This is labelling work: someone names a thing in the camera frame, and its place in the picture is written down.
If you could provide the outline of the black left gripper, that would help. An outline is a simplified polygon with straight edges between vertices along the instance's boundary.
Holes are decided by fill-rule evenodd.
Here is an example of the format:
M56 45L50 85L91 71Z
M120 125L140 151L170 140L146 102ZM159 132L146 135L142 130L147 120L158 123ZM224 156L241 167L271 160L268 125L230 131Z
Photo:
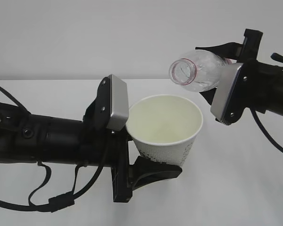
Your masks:
M129 202L133 191L154 182L177 178L182 168L138 156L129 165L129 135L120 131L111 135L108 163L111 169L113 202Z

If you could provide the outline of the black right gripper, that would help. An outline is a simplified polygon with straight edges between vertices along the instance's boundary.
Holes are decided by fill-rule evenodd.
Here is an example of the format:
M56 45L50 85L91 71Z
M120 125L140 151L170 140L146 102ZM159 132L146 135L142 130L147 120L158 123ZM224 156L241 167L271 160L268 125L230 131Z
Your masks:
M221 58L236 60L237 63L245 63L248 60L256 60L263 33L258 30L245 29L243 44L229 42L212 47L195 47L195 50L209 51ZM212 107L217 108L217 88L200 92L201 96Z

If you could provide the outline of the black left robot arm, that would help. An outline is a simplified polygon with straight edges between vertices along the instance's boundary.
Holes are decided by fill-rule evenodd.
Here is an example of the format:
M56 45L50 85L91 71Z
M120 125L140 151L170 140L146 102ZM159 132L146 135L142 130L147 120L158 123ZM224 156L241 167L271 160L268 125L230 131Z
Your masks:
M27 115L0 103L0 163L103 164L111 169L114 202L129 202L134 190L182 172L179 166L148 157L130 164L129 141L125 129L96 131L83 121Z

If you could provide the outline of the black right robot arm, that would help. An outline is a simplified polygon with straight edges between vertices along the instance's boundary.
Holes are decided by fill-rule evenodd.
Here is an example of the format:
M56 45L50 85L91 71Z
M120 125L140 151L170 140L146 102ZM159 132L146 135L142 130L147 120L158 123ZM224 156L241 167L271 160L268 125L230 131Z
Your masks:
M283 65L269 65L257 60L263 33L246 29L242 44L229 42L204 47L220 57L236 60L225 66L219 84L213 91L202 92L210 103L216 120L230 125L237 122L245 108L283 116ZM273 53L271 58L283 64L283 56Z

